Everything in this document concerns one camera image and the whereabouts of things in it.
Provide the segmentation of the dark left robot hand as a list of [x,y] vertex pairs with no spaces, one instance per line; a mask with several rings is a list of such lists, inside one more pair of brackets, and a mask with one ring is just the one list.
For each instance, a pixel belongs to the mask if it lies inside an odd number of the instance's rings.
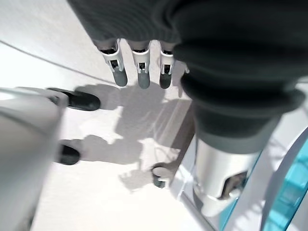
[[99,50],[109,42],[166,42],[185,63],[196,133],[194,200],[213,217],[240,196],[243,182],[281,117],[305,94],[305,0],[71,0]]

